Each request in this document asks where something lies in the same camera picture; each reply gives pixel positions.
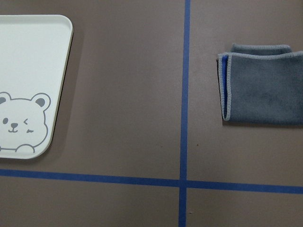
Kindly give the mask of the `cream bear print tray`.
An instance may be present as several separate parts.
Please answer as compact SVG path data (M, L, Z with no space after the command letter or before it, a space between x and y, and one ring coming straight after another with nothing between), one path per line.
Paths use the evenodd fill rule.
M0 17L0 156L32 159L50 146L73 35L63 15Z

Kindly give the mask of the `grey folded cloth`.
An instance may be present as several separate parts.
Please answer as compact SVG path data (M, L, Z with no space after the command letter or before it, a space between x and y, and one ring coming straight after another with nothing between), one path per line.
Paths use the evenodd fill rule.
M218 54L222 118L227 122L301 125L303 52L288 45L238 45Z

